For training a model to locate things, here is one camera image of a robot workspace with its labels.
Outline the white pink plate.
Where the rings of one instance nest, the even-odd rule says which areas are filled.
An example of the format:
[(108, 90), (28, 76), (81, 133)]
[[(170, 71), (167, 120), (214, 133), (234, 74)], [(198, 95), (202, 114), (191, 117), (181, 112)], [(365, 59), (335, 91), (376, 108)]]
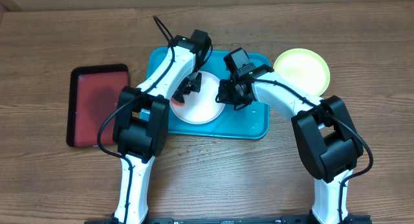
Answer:
[(189, 124), (205, 124), (215, 120), (223, 111), (225, 104), (217, 103), (219, 79), (212, 73), (201, 71), (202, 82), (199, 93), (184, 95), (185, 105), (174, 106), (170, 102), (172, 112)]

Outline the red green sponge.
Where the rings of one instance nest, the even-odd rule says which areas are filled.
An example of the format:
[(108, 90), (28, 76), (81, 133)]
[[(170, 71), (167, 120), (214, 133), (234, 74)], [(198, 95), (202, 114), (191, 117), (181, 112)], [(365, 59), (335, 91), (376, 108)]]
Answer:
[(178, 96), (178, 97), (172, 97), (170, 99), (170, 102), (174, 105), (174, 106), (184, 106), (185, 105), (185, 100), (183, 96)]

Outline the yellow-green plate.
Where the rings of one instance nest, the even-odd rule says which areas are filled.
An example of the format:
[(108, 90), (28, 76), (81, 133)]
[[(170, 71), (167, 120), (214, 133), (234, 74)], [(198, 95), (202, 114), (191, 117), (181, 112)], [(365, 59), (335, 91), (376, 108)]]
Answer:
[(329, 87), (331, 75), (326, 61), (309, 49), (289, 49), (273, 65), (280, 76), (309, 94), (321, 96)]

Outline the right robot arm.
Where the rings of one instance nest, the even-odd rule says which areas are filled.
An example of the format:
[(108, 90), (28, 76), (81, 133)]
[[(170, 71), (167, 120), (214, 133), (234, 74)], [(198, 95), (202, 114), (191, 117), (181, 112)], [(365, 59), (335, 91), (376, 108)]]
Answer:
[(224, 63), (230, 77), (220, 81), (216, 102), (236, 111), (260, 102), (292, 122), (301, 162), (314, 178), (307, 223), (370, 223), (346, 207), (347, 185), (364, 148), (343, 100), (298, 89), (272, 67), (256, 66), (242, 48), (227, 54)]

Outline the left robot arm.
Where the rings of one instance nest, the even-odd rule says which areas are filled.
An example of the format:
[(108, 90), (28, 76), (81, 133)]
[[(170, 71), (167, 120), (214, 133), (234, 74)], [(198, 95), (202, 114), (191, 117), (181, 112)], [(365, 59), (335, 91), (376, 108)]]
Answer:
[(206, 32), (190, 38), (175, 36), (155, 72), (138, 87), (124, 87), (114, 115), (113, 140), (118, 145), (122, 180), (118, 206), (111, 223), (143, 223), (148, 214), (147, 193), (154, 160), (168, 136), (169, 101), (201, 90), (199, 69), (212, 46)]

